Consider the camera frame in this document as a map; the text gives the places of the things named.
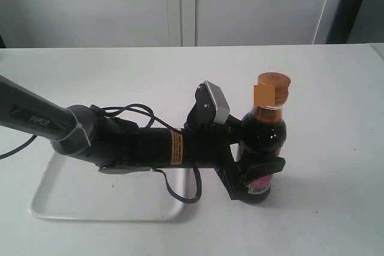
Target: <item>white cabinet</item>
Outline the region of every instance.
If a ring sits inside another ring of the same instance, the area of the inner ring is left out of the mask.
[[[0,0],[8,47],[324,43],[338,0]]]

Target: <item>tray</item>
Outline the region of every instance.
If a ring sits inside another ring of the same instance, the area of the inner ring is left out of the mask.
[[[188,169],[164,169],[172,189],[185,197]],[[160,221],[184,204],[169,195],[160,173],[103,174],[91,163],[54,153],[29,208],[41,219]]]

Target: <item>white table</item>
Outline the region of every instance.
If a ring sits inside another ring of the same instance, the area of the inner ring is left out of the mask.
[[[264,203],[230,201],[203,170],[202,199],[173,222],[35,219],[28,206],[52,153],[39,137],[0,162],[0,254],[382,255],[384,61],[368,44],[0,50],[0,74],[60,106],[140,102],[176,127],[205,79],[242,117],[265,71],[292,85],[287,165]],[[1,152],[27,138],[1,128]]]

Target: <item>orange label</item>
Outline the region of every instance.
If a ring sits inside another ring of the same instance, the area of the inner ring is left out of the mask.
[[[182,135],[171,131],[172,138],[172,154],[170,157],[170,165],[182,164]]]
[[[275,106],[275,86],[254,85],[253,106]]]

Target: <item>bottle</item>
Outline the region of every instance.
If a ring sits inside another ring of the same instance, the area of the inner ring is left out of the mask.
[[[244,137],[239,144],[237,161],[245,153],[278,156],[286,137],[283,121],[283,104],[287,101],[290,79],[280,73],[263,73],[258,77],[259,85],[275,86],[275,106],[254,106],[242,119]],[[242,201],[260,203],[271,191],[272,175],[264,176],[248,185],[248,193]]]

